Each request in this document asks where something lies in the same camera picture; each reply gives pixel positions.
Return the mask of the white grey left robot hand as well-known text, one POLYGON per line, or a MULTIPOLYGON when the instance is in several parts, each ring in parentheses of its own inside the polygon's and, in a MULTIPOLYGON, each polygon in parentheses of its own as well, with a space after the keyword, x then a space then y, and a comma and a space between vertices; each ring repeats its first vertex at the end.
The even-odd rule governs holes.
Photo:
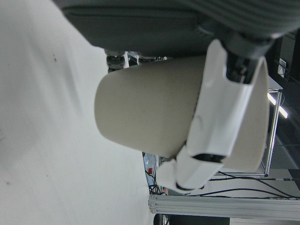
POLYGON ((100 134, 168 157, 156 179, 179 193, 222 168, 254 171, 269 103, 265 54, 300 27, 297 0, 57 0, 79 33, 104 49, 100 134))

